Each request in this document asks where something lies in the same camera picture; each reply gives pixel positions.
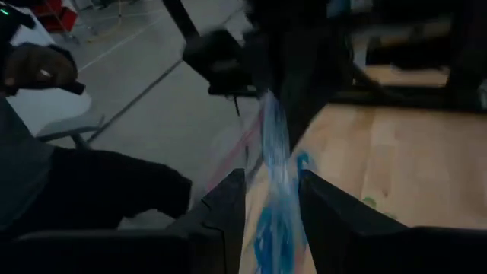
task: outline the hand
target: hand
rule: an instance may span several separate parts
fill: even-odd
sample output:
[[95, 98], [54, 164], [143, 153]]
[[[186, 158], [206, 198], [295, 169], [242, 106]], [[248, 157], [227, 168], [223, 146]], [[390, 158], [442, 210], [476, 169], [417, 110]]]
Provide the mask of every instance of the hand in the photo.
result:
[[4, 84], [7, 88], [58, 87], [74, 82], [77, 77], [75, 65], [47, 46], [22, 44], [5, 61]]

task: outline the wooden table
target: wooden table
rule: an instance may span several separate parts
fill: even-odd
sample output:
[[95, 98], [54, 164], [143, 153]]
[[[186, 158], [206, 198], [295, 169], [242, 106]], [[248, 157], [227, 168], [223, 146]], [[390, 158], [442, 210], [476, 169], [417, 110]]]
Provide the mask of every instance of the wooden table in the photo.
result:
[[[437, 72], [368, 73], [382, 82], [441, 84]], [[487, 229], [487, 119], [426, 110], [327, 105], [295, 151], [307, 151], [316, 173], [408, 226]], [[253, 239], [269, 192], [267, 170], [247, 194], [240, 273], [255, 273]], [[314, 273], [309, 250], [302, 273]]]

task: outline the green spot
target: green spot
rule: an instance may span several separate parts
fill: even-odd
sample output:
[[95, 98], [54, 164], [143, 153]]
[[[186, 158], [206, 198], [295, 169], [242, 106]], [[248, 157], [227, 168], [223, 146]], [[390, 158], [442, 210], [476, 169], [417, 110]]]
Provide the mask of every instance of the green spot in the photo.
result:
[[372, 199], [371, 197], [365, 197], [363, 198], [362, 202], [367, 205], [367, 206], [370, 206], [371, 208], [375, 209], [377, 207], [377, 203], [375, 202], [374, 199]]
[[384, 215], [391, 218], [391, 219], [394, 219], [394, 220], [397, 220], [397, 216], [395, 216], [394, 214], [392, 213], [387, 213], [387, 212], [384, 212]]

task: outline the black pants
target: black pants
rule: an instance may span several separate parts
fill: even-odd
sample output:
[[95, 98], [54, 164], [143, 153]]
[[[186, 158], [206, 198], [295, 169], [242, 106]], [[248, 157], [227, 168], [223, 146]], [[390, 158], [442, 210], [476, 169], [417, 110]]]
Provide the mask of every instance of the black pants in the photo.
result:
[[188, 209], [191, 181], [163, 164], [108, 151], [57, 148], [49, 182], [17, 220], [11, 237], [33, 231], [116, 228], [122, 217]]

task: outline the gray floor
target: gray floor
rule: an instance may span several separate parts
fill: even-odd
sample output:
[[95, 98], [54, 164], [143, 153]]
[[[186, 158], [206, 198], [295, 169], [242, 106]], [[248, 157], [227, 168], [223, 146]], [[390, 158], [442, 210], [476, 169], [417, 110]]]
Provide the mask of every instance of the gray floor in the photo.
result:
[[[249, 26], [239, 0], [183, 3], [199, 30], [226, 21], [226, 28], [241, 39], [240, 32]], [[103, 33], [116, 26], [117, 12], [115, 4], [103, 11], [85, 11], [81, 16]], [[119, 28], [98, 41], [88, 42], [93, 36], [81, 25], [73, 32], [80, 46], [56, 38], [72, 51], [78, 63], [79, 81], [87, 85], [93, 97], [91, 112], [105, 115], [110, 123], [91, 144], [96, 149], [168, 164], [202, 189], [203, 178], [212, 168], [208, 162], [214, 157], [210, 144], [224, 129], [239, 123], [234, 104], [209, 96], [208, 83], [187, 64], [174, 65], [180, 60], [183, 37], [160, 1], [123, 5], [122, 13], [126, 16]], [[167, 77], [147, 91], [169, 68], [173, 70]], [[138, 97], [133, 106], [120, 113]], [[239, 102], [244, 117], [258, 111], [254, 100]], [[59, 144], [70, 146], [63, 141]], [[160, 227], [167, 222], [152, 212], [126, 221], [124, 226]]]

